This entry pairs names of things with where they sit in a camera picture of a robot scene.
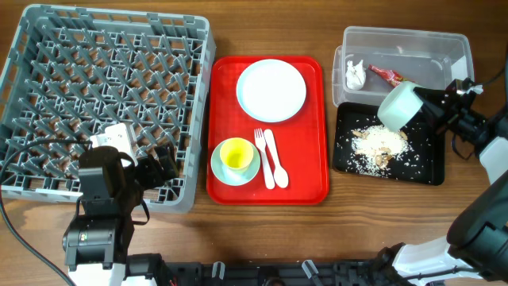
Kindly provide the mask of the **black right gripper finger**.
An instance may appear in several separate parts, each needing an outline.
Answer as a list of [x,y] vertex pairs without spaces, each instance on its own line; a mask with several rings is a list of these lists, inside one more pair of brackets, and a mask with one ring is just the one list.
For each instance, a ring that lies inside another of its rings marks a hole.
[[432,127],[440,127],[445,123],[445,111],[436,106],[423,106],[421,112]]
[[413,92],[421,99],[426,101],[443,101],[448,98],[448,93],[445,90],[428,89],[424,87],[415,87]]

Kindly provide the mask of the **white tissue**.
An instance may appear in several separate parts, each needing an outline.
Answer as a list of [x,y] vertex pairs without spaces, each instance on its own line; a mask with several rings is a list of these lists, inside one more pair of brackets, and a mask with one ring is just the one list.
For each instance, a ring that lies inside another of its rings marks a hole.
[[363,61],[354,64],[351,60],[347,62],[345,73],[346,87],[350,90],[358,91],[363,88],[366,82],[366,72]]

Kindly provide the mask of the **small light blue saucer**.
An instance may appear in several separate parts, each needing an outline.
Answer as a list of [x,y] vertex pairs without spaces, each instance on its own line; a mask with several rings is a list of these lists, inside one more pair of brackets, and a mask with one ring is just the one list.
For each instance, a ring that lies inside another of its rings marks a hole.
[[221,183],[232,187],[239,187],[248,184],[256,177],[260,170],[261,159],[254,144],[242,138],[242,141],[244,141],[243,146],[248,146],[252,150],[252,159],[248,162],[246,168],[241,170],[230,168],[223,162],[221,150],[224,145],[230,146],[229,142],[235,140],[235,137],[228,138],[215,147],[210,157],[210,170]]

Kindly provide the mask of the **yellow plastic cup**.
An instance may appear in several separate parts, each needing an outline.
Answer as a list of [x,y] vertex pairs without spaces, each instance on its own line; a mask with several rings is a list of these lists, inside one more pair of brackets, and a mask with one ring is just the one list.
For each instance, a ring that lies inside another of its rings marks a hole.
[[243,172],[252,163],[254,151],[249,141],[241,137],[226,139],[220,150],[221,162],[234,172]]

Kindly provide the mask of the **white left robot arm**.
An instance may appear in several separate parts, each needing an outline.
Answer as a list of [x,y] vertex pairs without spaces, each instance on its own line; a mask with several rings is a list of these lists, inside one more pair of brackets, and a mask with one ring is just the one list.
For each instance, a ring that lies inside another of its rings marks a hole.
[[134,160],[111,146],[79,157],[82,196],[63,235],[68,275],[76,285],[175,285],[177,278],[157,253],[129,255],[139,222],[136,207],[146,209],[144,191],[163,186],[179,174],[173,148],[156,148]]

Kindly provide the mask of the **rice and food scraps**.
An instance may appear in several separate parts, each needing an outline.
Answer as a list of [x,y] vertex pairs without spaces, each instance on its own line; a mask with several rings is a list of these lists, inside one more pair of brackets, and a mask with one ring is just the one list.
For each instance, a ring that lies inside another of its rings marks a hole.
[[420,125],[391,131],[375,116],[341,124],[333,158],[337,171],[396,180],[414,180],[422,174],[419,149],[425,144],[417,142]]

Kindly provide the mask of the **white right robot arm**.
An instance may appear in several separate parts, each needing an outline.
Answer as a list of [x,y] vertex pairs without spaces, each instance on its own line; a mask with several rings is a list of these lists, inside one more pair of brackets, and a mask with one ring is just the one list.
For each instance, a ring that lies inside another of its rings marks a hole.
[[491,118],[473,111],[475,89],[431,90],[399,84],[378,109],[379,120],[393,131],[420,114],[440,136],[448,131],[474,146],[490,186],[452,223],[446,236],[420,245],[385,250],[381,262],[389,285],[426,285],[471,277],[507,280],[507,108]]

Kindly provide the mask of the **red snack wrapper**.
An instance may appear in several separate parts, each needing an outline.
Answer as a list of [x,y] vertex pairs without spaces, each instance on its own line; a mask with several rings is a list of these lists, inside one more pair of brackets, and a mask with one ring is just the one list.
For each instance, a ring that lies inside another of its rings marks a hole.
[[368,69],[374,72],[376,75],[383,78],[386,82],[388,82],[392,87],[397,87],[399,84],[403,82],[410,82],[410,79],[402,76],[397,71],[392,69],[384,69],[376,67],[375,65],[370,64]]

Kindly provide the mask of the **light green bowl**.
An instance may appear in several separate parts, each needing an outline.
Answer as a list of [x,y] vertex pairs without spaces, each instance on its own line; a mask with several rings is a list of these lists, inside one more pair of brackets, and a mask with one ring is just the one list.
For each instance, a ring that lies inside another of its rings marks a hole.
[[402,82],[379,106],[377,117],[392,132],[399,131],[421,109],[423,101],[414,92],[416,83]]

